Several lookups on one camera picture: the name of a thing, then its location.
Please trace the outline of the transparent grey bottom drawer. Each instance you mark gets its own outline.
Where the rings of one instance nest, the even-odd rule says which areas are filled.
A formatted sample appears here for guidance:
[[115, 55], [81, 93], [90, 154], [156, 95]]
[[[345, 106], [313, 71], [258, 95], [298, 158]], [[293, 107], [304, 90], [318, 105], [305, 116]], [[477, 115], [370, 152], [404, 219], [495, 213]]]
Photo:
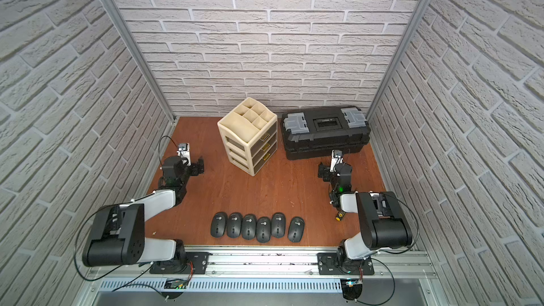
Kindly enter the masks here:
[[256, 164], [254, 167], [254, 173], [257, 174], [262, 167], [269, 161], [269, 159], [273, 156], [273, 152], [266, 153]]

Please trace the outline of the transparent grey drawer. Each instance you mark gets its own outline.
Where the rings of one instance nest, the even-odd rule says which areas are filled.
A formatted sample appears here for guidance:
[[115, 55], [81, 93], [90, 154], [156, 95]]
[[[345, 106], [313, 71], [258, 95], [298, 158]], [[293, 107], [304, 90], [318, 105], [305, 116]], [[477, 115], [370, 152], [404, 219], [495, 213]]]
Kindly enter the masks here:
[[276, 132], [267, 132], [264, 133], [261, 137], [259, 137], [256, 142], [251, 147], [251, 153], [258, 152], [270, 139], [272, 139], [273, 136], [275, 136]]
[[269, 161], [269, 159], [273, 156], [273, 152], [266, 153], [256, 164], [254, 167], [254, 173], [257, 174], [262, 167]]
[[273, 148], [275, 145], [276, 145], [276, 141], [273, 141], [273, 142], [269, 142], [269, 143], [266, 143], [256, 154], [255, 156], [252, 158], [253, 159], [253, 163], [257, 163], [258, 161], [260, 161], [262, 159], [262, 157], [265, 156], [265, 154], [267, 154], [269, 152], [269, 150], [271, 148]]

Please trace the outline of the black computer mouse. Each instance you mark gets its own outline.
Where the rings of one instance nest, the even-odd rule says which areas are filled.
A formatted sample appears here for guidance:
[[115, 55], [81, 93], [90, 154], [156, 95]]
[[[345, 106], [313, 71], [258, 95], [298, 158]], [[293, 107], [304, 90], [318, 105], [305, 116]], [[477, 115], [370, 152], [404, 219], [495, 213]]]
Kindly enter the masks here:
[[243, 239], [252, 240], [256, 236], [256, 216], [245, 215], [242, 219], [241, 235]]
[[225, 212], [217, 212], [211, 222], [211, 236], [220, 238], [225, 234], [228, 216]]
[[238, 238], [242, 229], [242, 214], [239, 212], [232, 213], [226, 224], [226, 233], [230, 238]]
[[256, 222], [256, 239], [259, 243], [267, 243], [271, 239], [271, 219], [261, 217]]
[[282, 238], [286, 233], [286, 217], [283, 213], [277, 212], [271, 218], [271, 236]]
[[299, 243], [303, 238], [305, 221], [301, 217], [294, 217], [288, 228], [288, 239], [293, 243]]

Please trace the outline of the beige drawer organizer cabinet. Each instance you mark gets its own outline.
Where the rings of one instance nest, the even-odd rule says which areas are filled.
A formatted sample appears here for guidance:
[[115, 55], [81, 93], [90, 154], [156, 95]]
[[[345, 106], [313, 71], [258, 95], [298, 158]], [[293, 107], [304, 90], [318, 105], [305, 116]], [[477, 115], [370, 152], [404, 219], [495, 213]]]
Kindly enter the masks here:
[[276, 132], [267, 143], [277, 142], [269, 152], [278, 149], [278, 116], [253, 98], [246, 98], [220, 119], [218, 129], [228, 160], [252, 177], [257, 163], [253, 163], [256, 152], [252, 154], [251, 147], [256, 140], [264, 133]]

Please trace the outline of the transparent grey top drawer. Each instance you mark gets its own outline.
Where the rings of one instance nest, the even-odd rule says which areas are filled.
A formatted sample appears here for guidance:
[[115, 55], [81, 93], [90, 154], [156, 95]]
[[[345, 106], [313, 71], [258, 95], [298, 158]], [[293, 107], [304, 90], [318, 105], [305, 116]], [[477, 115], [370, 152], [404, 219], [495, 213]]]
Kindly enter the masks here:
[[267, 132], [264, 133], [261, 137], [259, 137], [256, 142], [251, 147], [251, 153], [258, 152], [270, 139], [272, 139], [273, 136], [275, 136], [276, 132]]

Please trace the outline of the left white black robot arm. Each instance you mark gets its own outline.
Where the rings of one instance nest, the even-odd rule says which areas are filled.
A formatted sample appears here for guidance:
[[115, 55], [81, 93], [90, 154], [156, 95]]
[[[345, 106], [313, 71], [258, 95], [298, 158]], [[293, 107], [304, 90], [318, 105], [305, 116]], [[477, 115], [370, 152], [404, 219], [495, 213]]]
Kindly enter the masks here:
[[204, 173], [204, 161], [168, 157], [162, 170], [160, 185], [153, 193], [97, 212], [82, 252], [86, 267], [151, 263], [150, 272], [160, 274], [181, 273], [189, 266], [182, 240], [147, 238], [145, 224], [181, 204], [188, 180]]

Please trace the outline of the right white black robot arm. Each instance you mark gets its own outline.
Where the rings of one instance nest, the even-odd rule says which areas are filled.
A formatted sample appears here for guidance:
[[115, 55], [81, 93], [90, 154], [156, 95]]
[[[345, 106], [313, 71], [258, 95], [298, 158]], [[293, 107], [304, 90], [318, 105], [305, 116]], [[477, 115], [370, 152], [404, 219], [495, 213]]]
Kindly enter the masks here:
[[342, 161], [318, 166], [317, 176], [330, 183], [330, 204], [336, 208], [336, 220], [353, 213], [358, 217], [359, 232], [343, 240], [336, 254], [320, 254], [323, 274], [359, 274], [371, 257], [380, 251], [401, 254], [415, 245], [419, 232], [413, 232], [391, 191], [373, 193], [351, 189], [352, 166]]

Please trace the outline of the black plastic toolbox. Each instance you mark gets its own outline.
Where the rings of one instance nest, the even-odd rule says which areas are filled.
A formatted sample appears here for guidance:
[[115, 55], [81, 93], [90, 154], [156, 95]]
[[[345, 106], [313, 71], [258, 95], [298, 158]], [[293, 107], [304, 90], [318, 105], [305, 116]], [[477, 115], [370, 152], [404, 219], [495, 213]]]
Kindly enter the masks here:
[[281, 133], [288, 160], [357, 153], [369, 143], [371, 126], [355, 106], [290, 111], [282, 115]]

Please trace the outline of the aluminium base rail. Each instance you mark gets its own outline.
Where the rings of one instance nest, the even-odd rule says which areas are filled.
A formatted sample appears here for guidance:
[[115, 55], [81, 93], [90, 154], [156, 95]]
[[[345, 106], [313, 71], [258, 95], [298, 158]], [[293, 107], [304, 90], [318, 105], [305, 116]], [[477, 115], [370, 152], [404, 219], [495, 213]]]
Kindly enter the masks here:
[[194, 246], [188, 248], [193, 267], [185, 273], [153, 274], [145, 266], [126, 266], [92, 282], [92, 292], [267, 292], [339, 293], [344, 286], [373, 280], [412, 279], [429, 292], [438, 278], [424, 252], [392, 255], [380, 252], [349, 269], [335, 266], [332, 247]]

